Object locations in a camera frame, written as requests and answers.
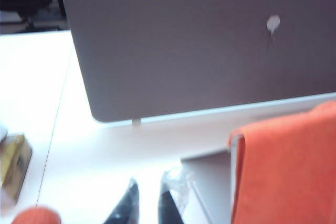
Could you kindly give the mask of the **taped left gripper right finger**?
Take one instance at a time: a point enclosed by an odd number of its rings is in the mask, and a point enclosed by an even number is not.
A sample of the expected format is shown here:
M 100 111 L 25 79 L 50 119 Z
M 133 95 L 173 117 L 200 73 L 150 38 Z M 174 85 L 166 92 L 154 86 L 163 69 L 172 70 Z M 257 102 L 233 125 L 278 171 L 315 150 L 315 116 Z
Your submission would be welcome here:
M 158 199 L 159 223 L 184 223 L 191 192 L 191 174 L 182 167 L 163 172 Z

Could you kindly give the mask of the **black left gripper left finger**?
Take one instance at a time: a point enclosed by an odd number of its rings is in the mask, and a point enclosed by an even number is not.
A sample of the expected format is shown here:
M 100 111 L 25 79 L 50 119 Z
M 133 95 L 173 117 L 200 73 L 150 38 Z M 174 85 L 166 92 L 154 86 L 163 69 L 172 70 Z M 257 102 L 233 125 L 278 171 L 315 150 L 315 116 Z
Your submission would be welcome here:
M 104 223 L 139 223 L 139 188 L 133 177 L 130 179 L 123 197 Z

